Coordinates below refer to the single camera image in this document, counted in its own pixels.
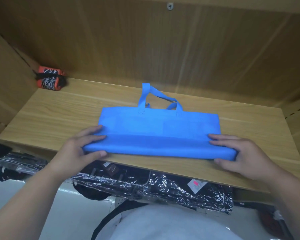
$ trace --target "screw head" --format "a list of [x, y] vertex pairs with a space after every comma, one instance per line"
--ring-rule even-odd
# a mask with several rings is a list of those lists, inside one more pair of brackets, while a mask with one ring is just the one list
[[168, 2], [168, 3], [167, 3], [167, 9], [168, 9], [169, 11], [171, 11], [171, 10], [173, 9], [173, 3], [172, 3], [172, 2]]

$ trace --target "red and black object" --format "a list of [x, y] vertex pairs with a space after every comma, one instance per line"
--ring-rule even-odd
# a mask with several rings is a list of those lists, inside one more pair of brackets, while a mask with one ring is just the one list
[[46, 66], [39, 67], [36, 80], [39, 88], [55, 91], [59, 91], [67, 85], [65, 73], [63, 71]]

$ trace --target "blue tote bag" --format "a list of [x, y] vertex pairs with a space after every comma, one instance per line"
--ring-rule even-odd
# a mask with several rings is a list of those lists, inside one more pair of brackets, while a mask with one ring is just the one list
[[[152, 109], [146, 105], [149, 93], [172, 104], [167, 109]], [[221, 133], [217, 114], [183, 111], [175, 98], [149, 83], [142, 84], [138, 107], [104, 107], [99, 124], [103, 129], [96, 135], [107, 137], [84, 146], [84, 151], [231, 161], [236, 157], [234, 149], [209, 144], [209, 133]]]

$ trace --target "white shirt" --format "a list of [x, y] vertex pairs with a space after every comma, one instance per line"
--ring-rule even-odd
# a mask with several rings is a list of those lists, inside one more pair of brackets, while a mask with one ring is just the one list
[[97, 240], [242, 240], [220, 223], [194, 210], [150, 204], [124, 211], [109, 221]]

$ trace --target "bag handle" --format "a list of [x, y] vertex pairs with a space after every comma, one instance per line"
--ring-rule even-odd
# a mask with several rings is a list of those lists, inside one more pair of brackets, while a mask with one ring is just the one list
[[146, 98], [149, 93], [152, 93], [154, 96], [157, 96], [158, 98], [168, 100], [168, 101], [174, 101], [175, 103], [172, 103], [168, 106], [167, 109], [174, 109], [176, 108], [176, 111], [182, 111], [181, 104], [173, 97], [168, 97], [164, 95], [162, 92], [160, 92], [158, 89], [154, 88], [153, 86], [150, 86], [150, 83], [143, 83], [142, 84], [142, 94], [139, 99], [138, 107], [144, 109], [146, 106]]

